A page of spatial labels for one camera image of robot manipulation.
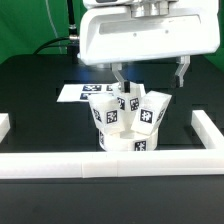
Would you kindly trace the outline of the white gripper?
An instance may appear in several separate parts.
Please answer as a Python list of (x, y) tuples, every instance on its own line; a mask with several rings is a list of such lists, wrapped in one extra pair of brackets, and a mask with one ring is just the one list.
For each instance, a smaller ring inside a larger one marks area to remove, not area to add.
[(178, 57), (172, 87), (184, 85), (190, 56), (220, 45), (219, 0), (83, 0), (80, 58), (87, 65), (112, 63), (121, 92), (130, 82), (121, 62)]

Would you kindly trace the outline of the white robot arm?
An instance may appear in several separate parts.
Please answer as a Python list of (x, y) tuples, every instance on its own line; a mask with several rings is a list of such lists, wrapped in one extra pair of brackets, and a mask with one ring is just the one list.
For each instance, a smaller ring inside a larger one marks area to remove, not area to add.
[(126, 62), (174, 58), (174, 85), (184, 84), (192, 55), (220, 45), (219, 0), (83, 0), (80, 59), (109, 65), (120, 90), (130, 82), (120, 71)]

